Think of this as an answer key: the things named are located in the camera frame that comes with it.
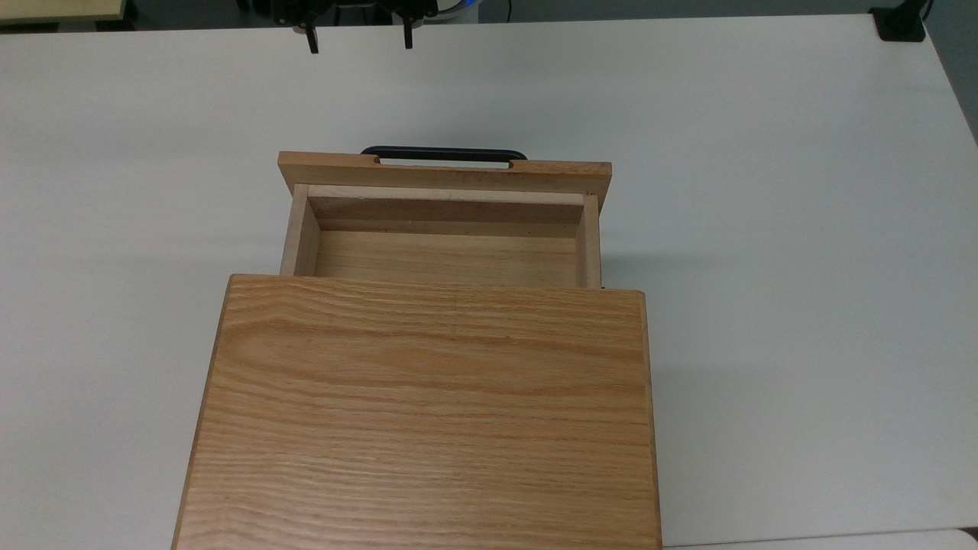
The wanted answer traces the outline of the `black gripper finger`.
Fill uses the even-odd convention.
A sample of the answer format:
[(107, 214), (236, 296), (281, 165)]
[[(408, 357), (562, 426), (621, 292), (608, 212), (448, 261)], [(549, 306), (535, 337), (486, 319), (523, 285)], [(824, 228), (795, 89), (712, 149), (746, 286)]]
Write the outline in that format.
[(335, 6), (335, 1), (273, 1), (272, 20), (280, 27), (296, 29), (309, 45), (311, 53), (319, 52), (316, 21)]
[(407, 50), (413, 48), (413, 31), (422, 27), (425, 20), (438, 14), (438, 2), (431, 1), (391, 1), (390, 14), (392, 21), (399, 22), (403, 31), (404, 46)]

